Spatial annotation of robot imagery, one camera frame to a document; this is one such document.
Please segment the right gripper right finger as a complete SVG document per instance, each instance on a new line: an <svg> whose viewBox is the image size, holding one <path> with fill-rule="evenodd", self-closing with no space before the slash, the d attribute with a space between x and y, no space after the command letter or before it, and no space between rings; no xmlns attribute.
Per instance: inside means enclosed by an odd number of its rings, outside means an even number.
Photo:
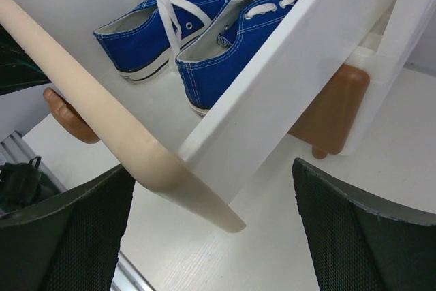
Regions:
<svg viewBox="0 0 436 291"><path fill-rule="evenodd" d="M435 289L435 214L366 192L301 158L292 176L320 290Z"/></svg>

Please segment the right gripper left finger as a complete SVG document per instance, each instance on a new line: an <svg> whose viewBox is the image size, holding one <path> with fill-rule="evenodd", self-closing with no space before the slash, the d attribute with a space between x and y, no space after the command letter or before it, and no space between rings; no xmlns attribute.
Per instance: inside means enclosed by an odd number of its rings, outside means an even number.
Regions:
<svg viewBox="0 0 436 291"><path fill-rule="evenodd" d="M109 290L134 184L118 165L1 215L1 289Z"/></svg>

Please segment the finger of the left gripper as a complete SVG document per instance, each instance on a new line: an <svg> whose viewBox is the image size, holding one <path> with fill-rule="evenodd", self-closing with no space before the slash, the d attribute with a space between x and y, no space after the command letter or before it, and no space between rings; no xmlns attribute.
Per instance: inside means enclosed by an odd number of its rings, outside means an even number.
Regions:
<svg viewBox="0 0 436 291"><path fill-rule="evenodd" d="M50 79L1 26L1 95L45 85Z"/></svg>

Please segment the bear knob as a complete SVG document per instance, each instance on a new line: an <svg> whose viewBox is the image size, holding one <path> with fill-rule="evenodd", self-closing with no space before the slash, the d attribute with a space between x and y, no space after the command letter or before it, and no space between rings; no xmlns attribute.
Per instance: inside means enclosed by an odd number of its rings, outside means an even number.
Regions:
<svg viewBox="0 0 436 291"><path fill-rule="evenodd" d="M45 88L43 97L48 104L51 115L69 134L86 144L95 144L100 141L75 108L54 89Z"/></svg>

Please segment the blue sneaker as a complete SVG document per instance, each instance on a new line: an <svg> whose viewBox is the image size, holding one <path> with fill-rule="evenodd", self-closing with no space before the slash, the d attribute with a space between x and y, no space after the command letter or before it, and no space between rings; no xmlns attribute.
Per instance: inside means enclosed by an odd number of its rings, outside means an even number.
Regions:
<svg viewBox="0 0 436 291"><path fill-rule="evenodd" d="M140 0L93 35L120 75L148 80L193 42L215 19L225 0Z"/></svg>
<svg viewBox="0 0 436 291"><path fill-rule="evenodd" d="M175 59L193 110L204 116L298 0L225 0L206 30Z"/></svg>

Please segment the beige drawer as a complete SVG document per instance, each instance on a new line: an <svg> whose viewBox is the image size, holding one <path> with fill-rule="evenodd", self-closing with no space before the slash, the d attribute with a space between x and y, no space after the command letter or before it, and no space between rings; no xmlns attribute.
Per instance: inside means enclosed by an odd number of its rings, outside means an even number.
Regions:
<svg viewBox="0 0 436 291"><path fill-rule="evenodd" d="M394 0L301 0L198 118L172 72L116 72L90 32L125 0L1 0L1 24L145 188L235 233L229 204Z"/></svg>

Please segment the brown drawer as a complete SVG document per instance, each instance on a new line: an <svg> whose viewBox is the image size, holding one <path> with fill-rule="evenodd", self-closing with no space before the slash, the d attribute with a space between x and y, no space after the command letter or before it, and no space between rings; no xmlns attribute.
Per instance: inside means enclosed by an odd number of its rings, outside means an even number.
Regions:
<svg viewBox="0 0 436 291"><path fill-rule="evenodd" d="M362 69L342 65L293 124L288 134L337 155L347 137L370 83Z"/></svg>

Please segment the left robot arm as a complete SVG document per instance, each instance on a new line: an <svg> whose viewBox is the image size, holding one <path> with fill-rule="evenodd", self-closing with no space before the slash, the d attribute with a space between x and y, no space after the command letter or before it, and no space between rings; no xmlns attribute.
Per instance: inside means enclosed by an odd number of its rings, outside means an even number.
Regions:
<svg viewBox="0 0 436 291"><path fill-rule="evenodd" d="M1 95L48 84L50 80L1 28ZM50 179L39 171L41 157L27 163L1 165L1 215L25 208L56 194Z"/></svg>

